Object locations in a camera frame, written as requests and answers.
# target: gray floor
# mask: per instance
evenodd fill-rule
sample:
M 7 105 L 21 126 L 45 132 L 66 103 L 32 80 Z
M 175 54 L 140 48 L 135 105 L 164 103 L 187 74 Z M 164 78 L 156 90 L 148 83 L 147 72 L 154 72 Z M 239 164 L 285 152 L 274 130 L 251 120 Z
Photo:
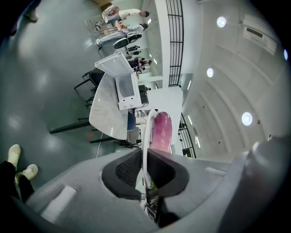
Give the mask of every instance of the gray floor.
M 99 15 L 100 8 L 92 0 L 43 0 L 37 11 L 39 20 L 22 18 L 16 35 L 4 41 L 0 51 L 0 162 L 7 159 L 11 145 L 20 144 L 18 170 L 32 163 L 40 168 L 32 180 L 35 189 L 96 157 L 99 144 L 88 143 L 88 138 L 101 135 L 92 132 L 93 127 L 48 133 L 89 116 L 85 99 L 93 95 L 93 86 L 86 83 L 77 91 L 74 86 L 101 58 L 96 38 L 84 23 Z M 116 145 L 101 143 L 98 156 L 114 152 Z

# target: metal railing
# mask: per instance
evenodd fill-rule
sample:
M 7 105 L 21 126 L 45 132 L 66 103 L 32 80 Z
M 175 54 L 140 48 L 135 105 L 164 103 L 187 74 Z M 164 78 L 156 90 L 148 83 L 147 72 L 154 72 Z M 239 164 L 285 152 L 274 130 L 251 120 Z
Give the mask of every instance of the metal railing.
M 183 155 L 185 157 L 196 158 L 193 142 L 185 122 L 183 114 L 181 114 L 178 136 L 182 145 Z
M 166 0 L 171 44 L 169 86 L 179 85 L 184 50 L 184 17 L 182 0 Z

